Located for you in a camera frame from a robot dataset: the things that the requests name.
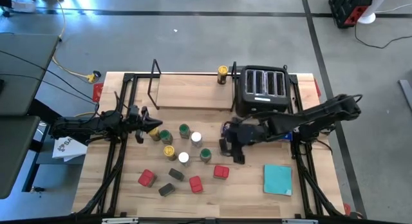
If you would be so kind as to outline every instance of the yellow can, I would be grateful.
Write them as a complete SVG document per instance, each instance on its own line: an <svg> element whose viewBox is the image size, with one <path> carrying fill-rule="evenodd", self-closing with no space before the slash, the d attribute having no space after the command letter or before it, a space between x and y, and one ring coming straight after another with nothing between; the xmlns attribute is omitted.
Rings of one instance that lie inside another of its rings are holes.
<svg viewBox="0 0 412 224"><path fill-rule="evenodd" d="M229 72L229 70L227 69L227 66L219 66L219 69L218 69L218 83L219 84L223 85L226 83L227 72Z"/></svg>
<svg viewBox="0 0 412 224"><path fill-rule="evenodd" d="M160 133L159 133L159 128L156 127L153 130L149 132L149 136L154 140L154 141L159 141L160 140Z"/></svg>
<svg viewBox="0 0 412 224"><path fill-rule="evenodd" d="M177 155L176 152L174 151L174 147L171 145L166 146L163 149L163 154L170 160L173 161L175 159L177 159Z"/></svg>

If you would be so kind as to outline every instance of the green can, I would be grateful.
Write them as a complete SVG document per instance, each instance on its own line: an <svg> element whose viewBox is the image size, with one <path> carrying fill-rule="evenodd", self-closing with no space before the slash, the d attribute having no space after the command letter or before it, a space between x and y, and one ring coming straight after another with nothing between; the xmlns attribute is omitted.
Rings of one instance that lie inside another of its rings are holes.
<svg viewBox="0 0 412 224"><path fill-rule="evenodd" d="M202 149L200 151L200 160L207 163L212 158L212 152L209 149Z"/></svg>
<svg viewBox="0 0 412 224"><path fill-rule="evenodd" d="M187 124L180 125L179 133L181 138L189 139L191 136L191 130Z"/></svg>
<svg viewBox="0 0 412 224"><path fill-rule="evenodd" d="M163 130L160 132L160 139L163 144L171 145L173 143L173 136L168 130Z"/></svg>

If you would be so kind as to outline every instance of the concrete floor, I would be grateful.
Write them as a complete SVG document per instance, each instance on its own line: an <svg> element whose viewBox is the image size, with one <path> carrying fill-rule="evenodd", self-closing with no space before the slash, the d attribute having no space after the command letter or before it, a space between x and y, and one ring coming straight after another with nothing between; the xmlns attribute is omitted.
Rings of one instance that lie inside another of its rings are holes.
<svg viewBox="0 0 412 224"><path fill-rule="evenodd" d="M386 0L380 9L407 3L412 0ZM308 4L313 13L330 13L327 0L308 0ZM315 75L321 100L326 100L323 83L327 88L328 81L335 95L362 93L362 115L342 126L366 214L369 219L410 223L412 204L405 194L412 187L408 163L412 154L408 139L412 113L397 80L412 80L412 39L378 50L359 44L353 28L338 30L331 18L313 18L328 77L323 81L325 72L322 77L310 29L302 16L302 0L64 0L62 5L73 10L66 11L66 33L57 56L69 69L83 73L99 70L103 75L107 71L148 71L153 58L164 71L216 71L219 65L233 61L239 65L287 64L292 73ZM37 0L37 6L38 14L0 18L0 32L60 34L64 24L61 12L48 15L46 10L59 8L56 1ZM79 13L78 9L87 11ZM288 12L295 17L144 15L143 11ZM412 6L391 13L412 14ZM380 18L371 25L359 25L357 31L363 41L383 45L390 39L411 35L411 30L410 18ZM92 93L92 85L55 65L51 64L49 70L81 91ZM45 80L59 83L49 74ZM37 98L65 116L93 109L44 84ZM353 207L335 135L330 142L342 197ZM1 220L70 213L81 167L43 165L35 184L50 192L41 197L22 194L19 189L32 157L29 153L10 197L0 200Z"/></svg>

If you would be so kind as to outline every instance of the red cube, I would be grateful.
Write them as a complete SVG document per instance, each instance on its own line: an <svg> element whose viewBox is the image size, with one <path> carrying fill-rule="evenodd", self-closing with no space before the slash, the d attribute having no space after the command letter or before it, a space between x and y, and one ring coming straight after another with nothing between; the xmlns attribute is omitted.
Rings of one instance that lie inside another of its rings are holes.
<svg viewBox="0 0 412 224"><path fill-rule="evenodd" d="M153 183L155 182L157 176L155 173L145 169L142 175L139 177L138 183L145 187L152 187Z"/></svg>
<svg viewBox="0 0 412 224"><path fill-rule="evenodd" d="M226 180L229 176L229 168L216 165L214 166L213 177Z"/></svg>
<svg viewBox="0 0 412 224"><path fill-rule="evenodd" d="M199 176L193 176L192 178L190 178L189 183L191 185L193 193L203 192L203 186L201 185Z"/></svg>

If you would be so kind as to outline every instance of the black desk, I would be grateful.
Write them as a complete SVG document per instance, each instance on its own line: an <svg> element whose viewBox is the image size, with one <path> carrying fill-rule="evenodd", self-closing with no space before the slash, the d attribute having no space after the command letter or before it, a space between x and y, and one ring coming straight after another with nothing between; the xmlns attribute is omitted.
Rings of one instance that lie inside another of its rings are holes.
<svg viewBox="0 0 412 224"><path fill-rule="evenodd" d="M58 40L56 35L0 34L0 50L47 69ZM38 80L2 73L25 75ZM39 168L37 157L44 141L44 138L41 142L33 140L36 128L40 120L51 124L60 117L35 99L44 75L45 71L41 68L0 53L0 79L5 81L0 92L0 199L10 194L29 149L37 152L23 187L23 192L30 191Z"/></svg>
<svg viewBox="0 0 412 224"><path fill-rule="evenodd" d="M56 35L0 34L0 50L47 69L59 37ZM0 53L0 79L5 81L0 93L0 116L20 116L29 111L40 81L2 73L26 75L42 80L45 71L15 57Z"/></svg>

